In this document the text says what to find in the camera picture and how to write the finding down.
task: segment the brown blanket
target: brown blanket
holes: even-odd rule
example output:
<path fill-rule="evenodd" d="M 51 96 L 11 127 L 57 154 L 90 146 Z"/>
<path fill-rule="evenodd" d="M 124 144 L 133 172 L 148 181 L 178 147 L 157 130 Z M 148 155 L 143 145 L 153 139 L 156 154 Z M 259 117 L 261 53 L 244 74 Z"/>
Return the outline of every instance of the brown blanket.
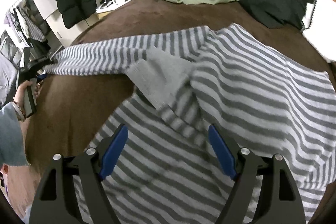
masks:
<path fill-rule="evenodd" d="M 294 27 L 268 29 L 254 20 L 239 3 L 218 5 L 179 5 L 163 0 L 132 0 L 80 35 L 74 44 L 101 41 L 129 35 L 171 32 L 208 25 L 221 29 L 238 23 L 257 40 L 271 46 L 303 66 L 327 71 L 336 81 L 328 63 Z M 114 109 L 133 92 L 125 75 L 58 76 L 45 80 L 38 98 L 38 112 L 24 125 L 29 172 L 42 174 L 53 155 L 82 152 Z M 9 198 L 17 213 L 31 203 L 37 183 L 27 182 L 27 168 L 9 171 Z M 28 185 L 23 200 L 17 185 Z"/>

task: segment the brown bedspread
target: brown bedspread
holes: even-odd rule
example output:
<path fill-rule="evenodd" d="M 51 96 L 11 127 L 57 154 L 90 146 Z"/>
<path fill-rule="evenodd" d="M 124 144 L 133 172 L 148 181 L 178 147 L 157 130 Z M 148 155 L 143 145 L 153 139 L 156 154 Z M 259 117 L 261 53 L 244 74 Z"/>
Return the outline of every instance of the brown bedspread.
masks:
<path fill-rule="evenodd" d="M 301 65 L 327 71 L 336 87 L 330 65 L 296 28 L 286 25 L 281 29 L 268 29 L 237 2 L 179 5 L 162 0 L 132 0 L 85 31 L 74 44 L 200 25 L 216 30 L 232 22 Z M 38 112 L 22 125 L 26 128 L 26 154 L 32 166 L 9 170 L 9 198 L 18 214 L 32 202 L 39 174 L 53 155 L 69 156 L 83 151 L 107 117 L 132 92 L 133 84 L 124 75 L 53 75 L 45 80 L 38 99 Z"/>

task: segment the person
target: person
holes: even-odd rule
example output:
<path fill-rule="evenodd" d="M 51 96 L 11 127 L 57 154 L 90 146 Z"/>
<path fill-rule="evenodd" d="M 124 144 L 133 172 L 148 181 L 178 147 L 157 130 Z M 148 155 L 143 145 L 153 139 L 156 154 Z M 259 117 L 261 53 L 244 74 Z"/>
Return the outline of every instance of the person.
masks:
<path fill-rule="evenodd" d="M 0 109 L 0 169 L 3 165 L 28 165 L 24 151 L 23 135 L 19 121 L 25 120 L 24 95 L 33 82 L 25 81 L 16 90 L 12 102 Z M 41 84 L 37 84 L 35 95 L 38 96 Z"/>

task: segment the clothing rack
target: clothing rack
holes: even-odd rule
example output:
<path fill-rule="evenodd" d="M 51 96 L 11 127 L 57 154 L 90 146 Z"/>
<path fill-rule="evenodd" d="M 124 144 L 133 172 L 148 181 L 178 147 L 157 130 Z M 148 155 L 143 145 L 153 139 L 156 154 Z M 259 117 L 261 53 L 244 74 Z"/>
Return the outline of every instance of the clothing rack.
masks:
<path fill-rule="evenodd" d="M 15 1 L 15 3 L 11 6 L 11 8 L 15 8 L 16 6 L 18 6 L 18 4 L 21 2 L 22 0 L 17 0 Z"/>

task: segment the striped shirt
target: striped shirt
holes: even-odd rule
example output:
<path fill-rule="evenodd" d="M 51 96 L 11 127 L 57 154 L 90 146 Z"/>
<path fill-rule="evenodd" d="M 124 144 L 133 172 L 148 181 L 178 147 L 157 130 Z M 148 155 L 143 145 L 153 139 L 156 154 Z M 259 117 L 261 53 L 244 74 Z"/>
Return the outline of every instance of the striped shirt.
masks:
<path fill-rule="evenodd" d="M 160 102 L 143 88 L 142 77 L 130 75 L 138 88 L 90 143 L 96 147 L 121 123 L 129 129 L 114 172 L 103 181 L 120 222 L 216 221 L 233 182 L 221 172 L 208 142 L 212 123 L 257 155 L 284 156 L 308 222 L 336 176 L 336 96 L 327 72 L 301 66 L 237 24 L 219 31 L 201 26 L 76 45 L 56 55 L 58 63 L 45 70 L 128 74 L 144 61 L 169 75 L 169 68 L 155 63 L 154 48 L 192 67 L 180 81 L 167 81 L 170 95 L 162 94 Z M 144 78 L 151 73 L 137 68 Z M 80 179 L 74 182 L 81 213 L 90 222 Z M 260 187 L 258 177 L 244 223 L 253 219 Z"/>

